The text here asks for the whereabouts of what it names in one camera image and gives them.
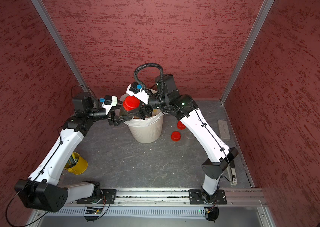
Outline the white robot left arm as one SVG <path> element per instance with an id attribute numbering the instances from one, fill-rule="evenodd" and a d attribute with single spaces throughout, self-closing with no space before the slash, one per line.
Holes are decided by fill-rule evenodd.
<path id="1" fill-rule="evenodd" d="M 17 196 L 26 208 L 57 212 L 66 203 L 79 199 L 92 204 L 104 201 L 99 183 L 84 182 L 67 188 L 57 184 L 66 164 L 74 159 L 74 150 L 94 122 L 108 120 L 110 125 L 117 126 L 132 116 L 117 116 L 115 110 L 132 111 L 140 102 L 121 102 L 115 96 L 97 99 L 90 92 L 77 94 L 72 102 L 75 113 L 64 123 L 55 145 L 29 178 L 19 180 L 15 185 Z"/>

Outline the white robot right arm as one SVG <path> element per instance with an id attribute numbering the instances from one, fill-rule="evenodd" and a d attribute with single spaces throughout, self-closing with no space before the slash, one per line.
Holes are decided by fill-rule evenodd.
<path id="1" fill-rule="evenodd" d="M 131 102 L 125 104 L 125 110 L 134 112 L 141 118 L 153 110 L 159 110 L 176 117 L 190 130 L 208 157 L 202 165 L 205 178 L 201 192 L 205 200 L 210 201 L 218 193 L 221 175 L 238 155 L 238 150 L 229 147 L 219 138 L 191 96 L 180 94 L 173 75 L 158 76 L 155 85 L 156 93 L 147 90 L 138 79 L 130 84 L 126 93 Z"/>

